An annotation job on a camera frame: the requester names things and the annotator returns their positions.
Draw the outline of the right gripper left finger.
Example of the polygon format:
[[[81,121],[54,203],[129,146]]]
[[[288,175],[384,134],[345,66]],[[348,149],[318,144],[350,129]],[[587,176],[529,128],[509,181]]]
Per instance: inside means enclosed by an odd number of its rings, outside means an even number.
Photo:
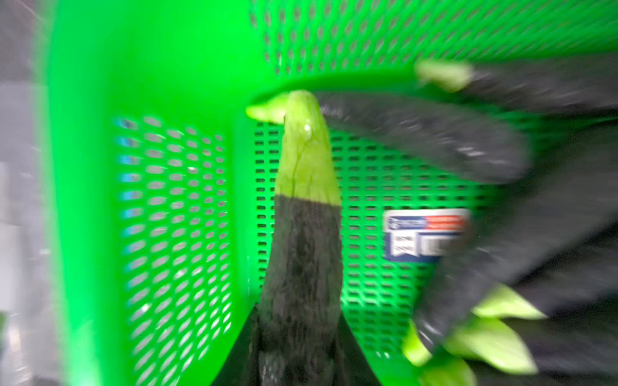
[[[211,383],[212,386],[259,386],[258,354],[261,329],[258,307],[249,313],[225,363]]]

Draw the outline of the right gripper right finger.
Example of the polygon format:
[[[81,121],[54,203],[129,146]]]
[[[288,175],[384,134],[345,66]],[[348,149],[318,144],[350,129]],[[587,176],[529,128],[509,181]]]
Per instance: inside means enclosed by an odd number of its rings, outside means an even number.
[[[336,333],[335,362],[335,385],[381,386],[344,315]]]

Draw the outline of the eggplant with green stem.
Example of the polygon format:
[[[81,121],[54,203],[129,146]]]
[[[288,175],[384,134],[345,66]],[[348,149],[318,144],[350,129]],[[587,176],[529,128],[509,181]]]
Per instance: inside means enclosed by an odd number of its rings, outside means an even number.
[[[258,306],[261,385],[331,385],[341,318],[341,193],[317,98],[285,100],[275,230]]]

